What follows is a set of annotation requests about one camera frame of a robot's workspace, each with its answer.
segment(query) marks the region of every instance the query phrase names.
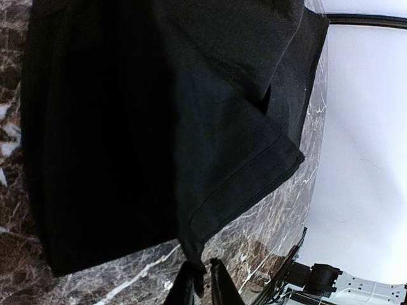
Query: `black t-shirt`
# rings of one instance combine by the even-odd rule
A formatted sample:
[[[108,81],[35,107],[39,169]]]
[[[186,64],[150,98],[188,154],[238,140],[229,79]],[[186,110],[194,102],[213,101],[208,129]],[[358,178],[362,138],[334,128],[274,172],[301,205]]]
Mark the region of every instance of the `black t-shirt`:
[[[327,20],[299,0],[36,0],[31,210],[55,275],[205,242],[287,180]]]

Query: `brown marble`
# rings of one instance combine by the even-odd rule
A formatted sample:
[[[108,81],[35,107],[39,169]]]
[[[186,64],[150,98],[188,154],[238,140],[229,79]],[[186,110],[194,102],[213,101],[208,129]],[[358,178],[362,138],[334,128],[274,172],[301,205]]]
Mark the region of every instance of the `brown marble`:
[[[320,2],[307,5],[322,11]],[[20,72],[30,0],[0,2],[0,305],[161,304],[184,260],[176,241],[62,278],[53,278],[22,182]],[[247,304],[280,268],[304,227],[314,188],[326,108],[326,49],[301,141],[307,157],[275,192],[211,239],[203,261],[219,257]],[[198,304],[210,304],[206,293]]]

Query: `white wall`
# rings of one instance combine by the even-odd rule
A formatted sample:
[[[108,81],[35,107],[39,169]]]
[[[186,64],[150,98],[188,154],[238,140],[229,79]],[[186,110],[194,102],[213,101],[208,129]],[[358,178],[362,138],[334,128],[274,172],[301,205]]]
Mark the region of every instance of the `white wall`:
[[[407,17],[407,0],[322,0],[327,13]]]
[[[358,13],[366,2],[382,14],[391,3],[341,3]],[[326,0],[326,11],[337,7]],[[324,142],[299,261],[407,283],[407,30],[331,26],[328,42]]]

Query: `black plastic part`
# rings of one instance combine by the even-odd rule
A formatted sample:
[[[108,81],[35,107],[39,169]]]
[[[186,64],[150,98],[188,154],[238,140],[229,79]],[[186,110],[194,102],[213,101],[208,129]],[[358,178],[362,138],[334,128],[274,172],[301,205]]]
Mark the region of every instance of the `black plastic part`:
[[[364,14],[327,14],[330,24],[365,25],[407,30],[407,18]]]
[[[335,303],[322,300],[320,297],[304,294],[303,292],[293,293],[290,297],[290,300],[304,305],[337,305]]]
[[[213,305],[245,305],[226,267],[220,259],[211,259]]]
[[[194,266],[184,262],[163,305],[194,305]]]
[[[294,262],[289,269],[286,282],[288,284],[303,288],[311,276],[311,268],[309,266]]]
[[[305,285],[306,294],[316,295],[318,297],[330,297],[334,288],[336,279],[342,271],[330,265],[315,264],[312,266],[312,272],[308,283]]]
[[[289,256],[287,257],[283,266],[277,271],[270,283],[263,289],[263,291],[257,296],[251,305],[265,305],[272,298],[272,296],[286,283],[286,278],[289,273],[290,267],[296,260],[296,256],[301,246],[304,243],[307,228],[304,228],[303,236],[300,242],[294,246]]]
[[[401,303],[400,305],[407,305],[407,295],[406,298],[404,299],[404,302]]]

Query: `black cable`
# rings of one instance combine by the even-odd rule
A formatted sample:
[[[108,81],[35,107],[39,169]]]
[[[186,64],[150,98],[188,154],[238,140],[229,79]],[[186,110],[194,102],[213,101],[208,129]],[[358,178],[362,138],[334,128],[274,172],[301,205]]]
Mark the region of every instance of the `black cable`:
[[[363,14],[327,14],[330,24],[365,25],[407,30],[407,18]]]

